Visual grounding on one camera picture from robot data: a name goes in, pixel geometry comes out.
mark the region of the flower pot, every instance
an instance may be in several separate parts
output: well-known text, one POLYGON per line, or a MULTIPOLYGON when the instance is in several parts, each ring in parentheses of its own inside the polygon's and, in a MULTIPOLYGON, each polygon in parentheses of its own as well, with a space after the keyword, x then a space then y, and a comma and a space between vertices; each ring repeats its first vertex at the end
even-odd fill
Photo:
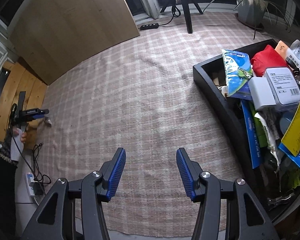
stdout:
POLYGON ((267 1, 263 0, 243 0, 237 7, 238 20, 248 26, 258 26, 265 15, 267 1))

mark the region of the tripod leg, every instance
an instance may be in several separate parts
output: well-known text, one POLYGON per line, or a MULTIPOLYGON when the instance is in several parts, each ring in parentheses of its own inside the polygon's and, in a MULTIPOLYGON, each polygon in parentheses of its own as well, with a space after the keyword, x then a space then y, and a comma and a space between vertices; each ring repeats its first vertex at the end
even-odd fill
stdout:
POLYGON ((163 13, 163 12, 165 11, 165 9, 168 7, 170 1, 171 1, 171 0, 166 0, 166 3, 165 3, 165 5, 162 7, 160 13, 163 13))
POLYGON ((194 6, 197 8, 198 12, 199 12, 200 14, 203 14, 203 12, 202 12, 202 10, 201 10, 199 4, 196 3, 194 0, 191 0, 191 2, 192 2, 192 3, 194 4, 194 6))
POLYGON ((183 8, 183 13, 185 15, 187 31, 189 34, 191 34, 192 33, 192 23, 191 23, 189 4, 187 1, 182 0, 182 8, 183 8))

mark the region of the white box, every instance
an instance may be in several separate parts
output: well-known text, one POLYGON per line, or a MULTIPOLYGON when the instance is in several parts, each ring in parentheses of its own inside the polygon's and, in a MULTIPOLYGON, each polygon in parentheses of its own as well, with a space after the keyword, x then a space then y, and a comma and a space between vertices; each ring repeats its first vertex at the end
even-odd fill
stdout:
POLYGON ((287 67, 267 68, 264 75, 267 78, 278 112, 298 107, 300 102, 300 89, 287 67))
POLYGON ((256 111, 276 105, 270 85, 265 77, 252 77, 248 85, 256 111))

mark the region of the black tray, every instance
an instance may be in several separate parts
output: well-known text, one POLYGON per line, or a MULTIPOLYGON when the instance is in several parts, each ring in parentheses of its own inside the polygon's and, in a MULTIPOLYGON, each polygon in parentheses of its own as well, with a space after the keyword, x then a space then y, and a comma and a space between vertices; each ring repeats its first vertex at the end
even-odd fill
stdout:
MULTIPOLYGON (((236 51, 244 52, 252 58, 257 52, 262 51, 266 45, 271 45, 273 48, 277 43, 273 40, 260 41, 251 44, 236 51)), ((238 111, 235 106, 238 105, 239 99, 223 97, 221 92, 212 81, 213 73, 224 69, 222 55, 213 57, 193 66, 194 82, 198 85, 202 93, 205 95, 212 108, 215 110, 221 124, 223 125, 226 134, 228 135, 234 152, 238 157, 245 180, 252 188, 258 199, 267 210, 267 195, 265 185, 259 168, 252 169, 250 149, 247 138, 247 132, 244 124, 240 122, 242 111, 238 111)), ((292 204, 295 198, 300 194, 300 186, 295 189, 295 196, 287 204, 282 204, 276 208, 267 211, 270 219, 274 222, 278 219, 292 204)))

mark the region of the yellow card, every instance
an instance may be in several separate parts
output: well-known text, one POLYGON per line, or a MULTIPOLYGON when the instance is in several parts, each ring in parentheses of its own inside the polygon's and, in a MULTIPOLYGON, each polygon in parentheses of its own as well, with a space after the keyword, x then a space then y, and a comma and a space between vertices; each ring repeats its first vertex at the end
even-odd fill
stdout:
POLYGON ((300 104, 281 142, 293 156, 298 155, 300 151, 300 104))

